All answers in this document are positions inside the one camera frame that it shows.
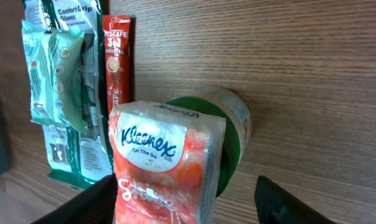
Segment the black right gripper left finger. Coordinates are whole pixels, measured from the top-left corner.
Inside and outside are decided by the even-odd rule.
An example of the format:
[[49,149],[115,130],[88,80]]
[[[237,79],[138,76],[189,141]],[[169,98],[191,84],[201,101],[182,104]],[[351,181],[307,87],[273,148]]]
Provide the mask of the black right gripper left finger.
[[116,176],[107,175],[32,224],[112,224],[116,195]]

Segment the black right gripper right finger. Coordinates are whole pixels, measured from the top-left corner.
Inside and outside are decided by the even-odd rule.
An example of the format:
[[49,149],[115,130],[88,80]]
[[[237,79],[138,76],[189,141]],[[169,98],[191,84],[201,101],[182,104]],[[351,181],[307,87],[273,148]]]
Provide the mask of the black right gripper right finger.
[[335,224],[264,175],[257,178],[255,205],[260,224]]

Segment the green 3M gloves package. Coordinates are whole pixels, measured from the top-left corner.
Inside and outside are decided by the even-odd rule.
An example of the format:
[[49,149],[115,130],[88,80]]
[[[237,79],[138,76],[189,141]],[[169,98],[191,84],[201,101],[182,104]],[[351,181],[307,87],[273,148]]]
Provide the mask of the green 3M gloves package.
[[82,132],[62,124],[41,125],[50,178],[81,189],[112,173],[113,156],[107,135],[108,110],[103,9],[97,0],[24,1],[25,21],[46,30],[78,26],[85,32],[79,74],[82,87]]

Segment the orange Kleenex tissue pack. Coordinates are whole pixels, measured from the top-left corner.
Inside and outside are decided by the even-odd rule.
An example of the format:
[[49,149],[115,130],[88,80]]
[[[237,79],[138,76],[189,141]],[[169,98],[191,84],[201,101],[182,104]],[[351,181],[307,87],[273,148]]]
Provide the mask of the orange Kleenex tissue pack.
[[116,223],[211,223],[226,120],[135,101],[113,107]]

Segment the green lidded jar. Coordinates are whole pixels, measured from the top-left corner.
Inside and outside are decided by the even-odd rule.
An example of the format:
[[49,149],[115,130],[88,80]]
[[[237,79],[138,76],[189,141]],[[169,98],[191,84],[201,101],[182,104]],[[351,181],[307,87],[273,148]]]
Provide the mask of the green lidded jar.
[[169,100],[167,104],[226,119],[217,189],[217,195],[221,195],[235,173],[251,136],[252,121],[248,106],[232,91],[214,86],[201,87],[187,96]]

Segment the light green wipes packet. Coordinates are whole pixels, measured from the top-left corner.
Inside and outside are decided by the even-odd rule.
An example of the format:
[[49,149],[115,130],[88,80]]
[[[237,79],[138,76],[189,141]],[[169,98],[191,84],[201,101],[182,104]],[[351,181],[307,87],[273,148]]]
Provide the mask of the light green wipes packet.
[[62,124],[84,131],[79,74],[84,35],[78,26],[46,30],[22,21],[32,122],[46,126]]

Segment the red Nescafe sachet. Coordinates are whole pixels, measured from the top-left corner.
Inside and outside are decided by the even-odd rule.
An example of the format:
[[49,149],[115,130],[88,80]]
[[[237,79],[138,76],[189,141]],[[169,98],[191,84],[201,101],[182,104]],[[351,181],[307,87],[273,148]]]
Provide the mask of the red Nescafe sachet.
[[103,16],[108,111],[130,101],[130,24],[127,15]]

